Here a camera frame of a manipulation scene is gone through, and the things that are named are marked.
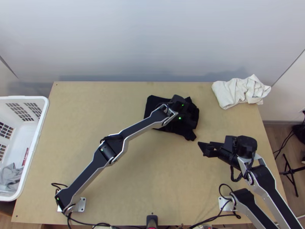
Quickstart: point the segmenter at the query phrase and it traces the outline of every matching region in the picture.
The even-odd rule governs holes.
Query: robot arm
[[[275,179],[265,161],[255,153],[257,149],[255,139],[247,136],[226,136],[224,144],[198,142],[198,145],[204,156],[218,157],[228,163],[232,169],[234,167],[241,171],[239,177],[243,177],[253,191],[264,199],[282,229],[303,228],[276,189]],[[252,167],[255,160],[258,160],[259,165]],[[241,209],[241,212],[248,215],[249,209],[247,211],[243,211],[243,209]],[[260,214],[257,208],[252,213],[255,216]]]
[[[184,98],[174,95],[169,103],[161,104],[146,119],[105,137],[93,155],[91,163],[66,189],[61,189],[55,200],[65,215],[73,211],[75,204],[80,200],[80,194],[100,174],[100,172],[117,162],[127,151],[128,143],[133,138],[152,128],[166,126],[171,121],[179,121],[178,114],[187,110],[188,104]]]

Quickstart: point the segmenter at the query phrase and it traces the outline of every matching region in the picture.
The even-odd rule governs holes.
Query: tripod stand
[[[296,186],[296,183],[295,183],[295,180],[294,180],[294,173],[302,171],[302,170],[305,170],[305,166],[297,168],[297,169],[292,169],[290,167],[290,164],[289,164],[287,158],[286,158],[286,155],[283,154],[283,156],[284,156],[284,159],[286,161],[285,171],[284,172],[280,172],[279,174],[285,175],[289,179],[289,181],[292,183],[292,185],[294,187],[295,195],[298,197],[299,194],[298,194],[297,186]]]

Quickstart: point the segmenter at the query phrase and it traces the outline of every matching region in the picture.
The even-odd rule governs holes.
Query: white wall
[[[266,121],[303,121],[299,111],[305,110],[305,52],[274,84],[259,110]]]
[[[10,85],[18,82],[16,76],[0,61],[0,96],[13,95]]]
[[[52,87],[51,82],[38,79],[35,82],[18,79],[0,61],[0,96],[9,95],[43,95],[48,97]]]
[[[303,0],[9,0],[0,55],[33,87],[253,73],[271,85],[304,48],[304,12]]]

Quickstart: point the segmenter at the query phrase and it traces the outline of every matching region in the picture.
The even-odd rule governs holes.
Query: wooden floor
[[[269,138],[269,142],[273,151],[277,150],[283,140],[287,137],[291,131],[290,125],[280,125],[280,124],[266,124],[265,129]],[[281,155],[277,158],[276,164],[279,171],[284,171],[285,161],[282,154],[285,153],[291,167],[299,168],[304,166],[301,163],[302,157],[305,155],[305,145],[302,144],[295,136],[290,138],[286,147],[282,150]],[[295,173],[295,181],[297,183],[297,188],[299,191],[299,197],[295,196],[294,188],[290,181],[282,176],[282,184],[286,193],[287,201],[296,216],[305,214],[305,170]],[[59,225],[39,225],[39,224],[23,224],[23,223],[12,223],[10,222],[11,218],[9,216],[0,215],[0,228],[1,229],[63,229],[67,226]],[[305,218],[300,219],[302,226],[305,228]],[[221,228],[233,228],[233,229],[255,229],[252,224],[236,224],[236,225],[214,225],[214,227]],[[73,228],[77,229],[89,229],[90,226],[74,226]]]

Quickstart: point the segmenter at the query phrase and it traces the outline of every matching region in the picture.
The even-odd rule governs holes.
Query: gray cloth
[[[0,171],[0,185],[4,185],[6,191],[16,191],[19,185],[23,167],[16,169],[15,163],[11,163]]]

